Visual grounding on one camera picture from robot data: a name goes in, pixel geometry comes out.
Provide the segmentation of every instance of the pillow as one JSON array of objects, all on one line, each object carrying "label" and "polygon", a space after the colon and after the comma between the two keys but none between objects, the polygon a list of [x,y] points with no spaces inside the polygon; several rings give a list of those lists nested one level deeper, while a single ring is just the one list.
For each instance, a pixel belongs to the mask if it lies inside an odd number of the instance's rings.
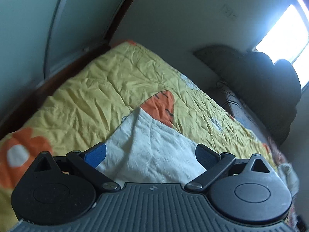
[{"label": "pillow", "polygon": [[285,59],[275,64],[262,52],[243,55],[223,45],[214,45],[194,55],[225,80],[282,144],[296,116],[301,97],[298,76]]}]

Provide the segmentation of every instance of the black plastic device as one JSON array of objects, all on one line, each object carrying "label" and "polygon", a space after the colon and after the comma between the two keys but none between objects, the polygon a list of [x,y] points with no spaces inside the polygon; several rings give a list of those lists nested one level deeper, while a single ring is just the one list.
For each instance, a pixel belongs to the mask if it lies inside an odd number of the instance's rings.
[{"label": "black plastic device", "polygon": [[260,154],[236,159],[198,144],[196,158],[206,171],[184,188],[126,183],[121,189],[92,166],[98,151],[106,154],[106,146],[59,157],[41,152],[12,193],[20,221],[11,231],[292,231],[283,222],[291,194]]}]

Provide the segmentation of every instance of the wall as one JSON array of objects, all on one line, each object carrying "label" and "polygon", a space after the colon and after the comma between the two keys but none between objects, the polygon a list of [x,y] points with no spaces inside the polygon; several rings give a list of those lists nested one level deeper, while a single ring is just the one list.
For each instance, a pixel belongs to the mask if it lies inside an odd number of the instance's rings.
[{"label": "wall", "polygon": [[44,78],[101,46],[122,2],[0,0],[0,121]]},{"label": "wall", "polygon": [[54,25],[48,53],[48,75],[71,63],[82,50],[102,45],[104,34],[122,0],[66,0]]},{"label": "wall", "polygon": [[296,212],[309,225],[309,89],[305,90],[297,105],[297,114],[290,133],[280,149],[286,155],[300,179],[296,197]]},{"label": "wall", "polygon": [[[223,15],[224,4],[235,11],[236,20]],[[112,42],[141,43],[203,90],[218,77],[192,51],[227,44],[244,52],[262,39],[288,5],[289,0],[134,0]]]},{"label": "wall", "polygon": [[43,80],[44,53],[58,0],[0,0],[0,119]]}]

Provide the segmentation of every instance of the window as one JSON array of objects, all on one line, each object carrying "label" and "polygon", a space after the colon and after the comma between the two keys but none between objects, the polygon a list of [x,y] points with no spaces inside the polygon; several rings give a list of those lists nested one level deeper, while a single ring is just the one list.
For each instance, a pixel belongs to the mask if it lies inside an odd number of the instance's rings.
[{"label": "window", "polygon": [[273,63],[278,59],[290,61],[302,89],[309,82],[309,11],[302,0],[291,4],[267,35],[256,46]]}]

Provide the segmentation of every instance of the white blanket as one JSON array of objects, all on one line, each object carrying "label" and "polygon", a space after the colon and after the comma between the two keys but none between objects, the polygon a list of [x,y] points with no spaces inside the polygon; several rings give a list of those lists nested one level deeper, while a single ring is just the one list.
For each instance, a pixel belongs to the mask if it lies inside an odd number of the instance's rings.
[{"label": "white blanket", "polygon": [[181,183],[206,170],[195,158],[197,144],[176,130],[135,109],[105,142],[107,154],[97,167],[116,181]]}]

